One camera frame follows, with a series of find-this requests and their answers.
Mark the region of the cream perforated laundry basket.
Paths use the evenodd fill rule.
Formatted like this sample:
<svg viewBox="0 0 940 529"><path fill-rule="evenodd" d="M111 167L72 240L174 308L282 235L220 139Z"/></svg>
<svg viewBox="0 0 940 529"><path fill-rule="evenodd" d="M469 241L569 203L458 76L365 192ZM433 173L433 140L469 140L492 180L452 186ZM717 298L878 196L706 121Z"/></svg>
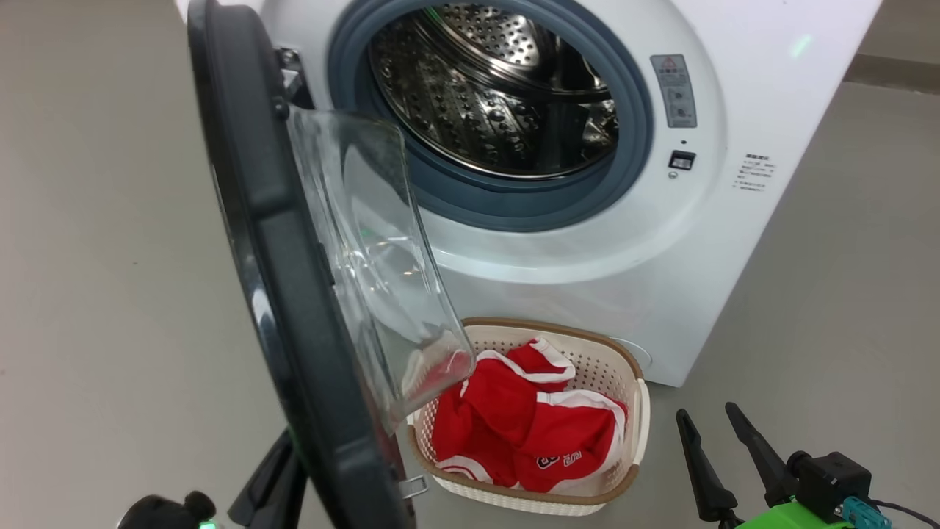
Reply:
<svg viewBox="0 0 940 529"><path fill-rule="evenodd" d="M651 398L643 371L628 348L607 336L550 323L475 317L467 318L463 325L476 362L477 355L485 350L506 353L538 336L547 338L575 365L576 375L568 383L569 389L590 389L624 402L629 411L626 441L615 466L584 485L558 493L501 488L437 468L430 435L438 398L408 418L410 449L434 481L453 494L497 508L561 517L590 515L630 488L639 475L648 444Z"/></svg>

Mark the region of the steel perforated washer drum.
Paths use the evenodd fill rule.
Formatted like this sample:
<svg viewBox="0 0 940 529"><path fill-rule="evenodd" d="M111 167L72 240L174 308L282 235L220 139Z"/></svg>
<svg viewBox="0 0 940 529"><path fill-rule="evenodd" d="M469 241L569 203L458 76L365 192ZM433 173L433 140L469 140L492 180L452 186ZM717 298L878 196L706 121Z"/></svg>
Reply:
<svg viewBox="0 0 940 529"><path fill-rule="evenodd" d="M489 4L414 10L367 48L387 107L434 153L506 179L597 163L620 135L607 83L573 45Z"/></svg>

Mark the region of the white front-load washing machine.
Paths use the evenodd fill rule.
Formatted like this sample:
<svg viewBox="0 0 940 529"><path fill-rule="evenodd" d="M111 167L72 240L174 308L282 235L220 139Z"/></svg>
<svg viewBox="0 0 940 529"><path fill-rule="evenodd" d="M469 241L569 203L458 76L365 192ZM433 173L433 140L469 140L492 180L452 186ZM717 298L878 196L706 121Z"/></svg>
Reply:
<svg viewBox="0 0 940 529"><path fill-rule="evenodd" d="M254 7L276 49L299 51L317 108L373 116L339 109L330 93L327 53L352 0L219 2ZM483 230L419 204L427 241L460 318L528 320L605 335L640 351L649 381L679 387L882 0L584 3L622 39L648 84L656 128L644 171L613 206L560 230ZM695 129L667 125L649 60L660 54L685 58ZM696 154L692 170L668 167L674 150ZM747 153L776 163L765 193L733 187Z"/></svg>

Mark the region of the red and white jersey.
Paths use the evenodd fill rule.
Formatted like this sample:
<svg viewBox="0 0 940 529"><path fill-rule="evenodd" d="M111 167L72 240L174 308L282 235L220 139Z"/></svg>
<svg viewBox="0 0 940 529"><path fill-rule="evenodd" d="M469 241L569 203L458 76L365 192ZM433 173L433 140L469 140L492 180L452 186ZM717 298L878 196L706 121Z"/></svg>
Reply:
<svg viewBox="0 0 940 529"><path fill-rule="evenodd" d="M474 374L438 399L435 465L477 482L558 493L620 460L629 411L590 389L569 389L576 368L543 336L477 355Z"/></svg>

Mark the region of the black round glass washer door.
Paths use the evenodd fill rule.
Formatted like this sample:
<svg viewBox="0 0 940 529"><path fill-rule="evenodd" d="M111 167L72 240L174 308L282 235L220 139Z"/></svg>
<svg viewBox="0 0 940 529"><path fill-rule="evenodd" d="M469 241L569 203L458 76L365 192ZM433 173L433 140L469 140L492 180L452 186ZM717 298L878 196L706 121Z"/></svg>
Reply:
<svg viewBox="0 0 940 529"><path fill-rule="evenodd" d="M474 369L399 127L293 107L261 15L184 6L199 117L273 388L333 529L416 529L397 429Z"/></svg>

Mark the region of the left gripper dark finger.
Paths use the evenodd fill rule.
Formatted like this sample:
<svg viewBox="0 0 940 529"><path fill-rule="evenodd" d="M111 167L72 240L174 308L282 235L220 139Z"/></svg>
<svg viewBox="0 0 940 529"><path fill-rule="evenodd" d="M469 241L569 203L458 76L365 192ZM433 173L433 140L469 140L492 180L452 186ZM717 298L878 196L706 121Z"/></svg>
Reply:
<svg viewBox="0 0 940 529"><path fill-rule="evenodd" d="M232 502L228 518L244 529L298 529L306 483L308 473L284 430Z"/></svg>

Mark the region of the metal door hinge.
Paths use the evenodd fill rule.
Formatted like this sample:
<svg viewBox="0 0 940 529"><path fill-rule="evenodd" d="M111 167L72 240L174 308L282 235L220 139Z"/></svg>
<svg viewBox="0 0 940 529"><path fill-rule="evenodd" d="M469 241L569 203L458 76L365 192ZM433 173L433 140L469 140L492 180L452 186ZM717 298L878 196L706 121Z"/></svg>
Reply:
<svg viewBox="0 0 940 529"><path fill-rule="evenodd" d="M315 110L317 107L308 88L306 75L303 73L299 51L281 47L276 50L276 54L278 54L286 101L293 107Z"/></svg>

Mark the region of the printed text label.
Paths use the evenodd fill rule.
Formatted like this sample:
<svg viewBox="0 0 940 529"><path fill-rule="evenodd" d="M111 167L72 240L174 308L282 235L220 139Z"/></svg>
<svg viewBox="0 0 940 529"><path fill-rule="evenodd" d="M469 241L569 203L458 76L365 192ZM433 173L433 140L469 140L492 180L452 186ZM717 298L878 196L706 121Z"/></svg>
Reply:
<svg viewBox="0 0 940 529"><path fill-rule="evenodd" d="M734 174L733 187L755 193L765 193L772 187L776 163L768 155L747 153Z"/></svg>

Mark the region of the grey rubber door gasket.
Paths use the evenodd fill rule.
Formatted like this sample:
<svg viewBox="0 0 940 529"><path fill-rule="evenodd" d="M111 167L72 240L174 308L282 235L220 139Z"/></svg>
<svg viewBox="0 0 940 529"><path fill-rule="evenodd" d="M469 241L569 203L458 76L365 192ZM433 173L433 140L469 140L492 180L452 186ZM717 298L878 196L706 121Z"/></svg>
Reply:
<svg viewBox="0 0 940 529"><path fill-rule="evenodd" d="M386 24L437 4L489 4L522 14L567 40L598 71L615 102L615 150L584 170L554 179L506 179L470 170L420 143L387 107L367 48ZM631 190L654 147L654 108L643 73L623 40L584 0L352 0L327 53L333 104L402 128L420 205L447 220L506 232L560 230L601 214Z"/></svg>

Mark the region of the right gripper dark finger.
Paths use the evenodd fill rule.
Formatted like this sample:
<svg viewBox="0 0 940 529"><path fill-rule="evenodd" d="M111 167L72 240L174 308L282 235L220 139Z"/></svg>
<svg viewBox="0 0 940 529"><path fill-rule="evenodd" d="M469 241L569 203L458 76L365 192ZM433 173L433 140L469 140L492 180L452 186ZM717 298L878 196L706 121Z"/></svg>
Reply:
<svg viewBox="0 0 940 529"><path fill-rule="evenodd" d="M718 525L738 525L734 513L738 502L733 493L724 488L701 446L701 435L685 409L676 412L679 441L692 487L696 512L702 522Z"/></svg>
<svg viewBox="0 0 940 529"><path fill-rule="evenodd" d="M739 439L748 449L750 458L759 473L765 493L764 499L769 508L792 501L798 489L797 478L789 471L780 455L772 448L765 437L745 416L742 409L733 402L725 404L726 415Z"/></svg>

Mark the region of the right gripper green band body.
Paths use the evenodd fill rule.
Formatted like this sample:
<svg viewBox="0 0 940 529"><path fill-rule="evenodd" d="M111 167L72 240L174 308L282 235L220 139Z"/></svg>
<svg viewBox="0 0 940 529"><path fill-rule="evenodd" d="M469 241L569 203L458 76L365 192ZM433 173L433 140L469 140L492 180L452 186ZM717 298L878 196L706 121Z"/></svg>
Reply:
<svg viewBox="0 0 940 529"><path fill-rule="evenodd" d="M735 529L853 529L853 525L832 509L823 514L819 509L793 501L773 506Z"/></svg>

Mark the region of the grey warning sticker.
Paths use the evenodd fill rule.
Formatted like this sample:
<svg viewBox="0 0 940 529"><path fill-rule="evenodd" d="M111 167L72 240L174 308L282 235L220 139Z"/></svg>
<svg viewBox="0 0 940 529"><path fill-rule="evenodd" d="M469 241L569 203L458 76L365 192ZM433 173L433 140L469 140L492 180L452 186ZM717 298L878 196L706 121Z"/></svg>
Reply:
<svg viewBox="0 0 940 529"><path fill-rule="evenodd" d="M681 54L649 57L662 95L667 125L674 129L698 127L694 88L689 69Z"/></svg>

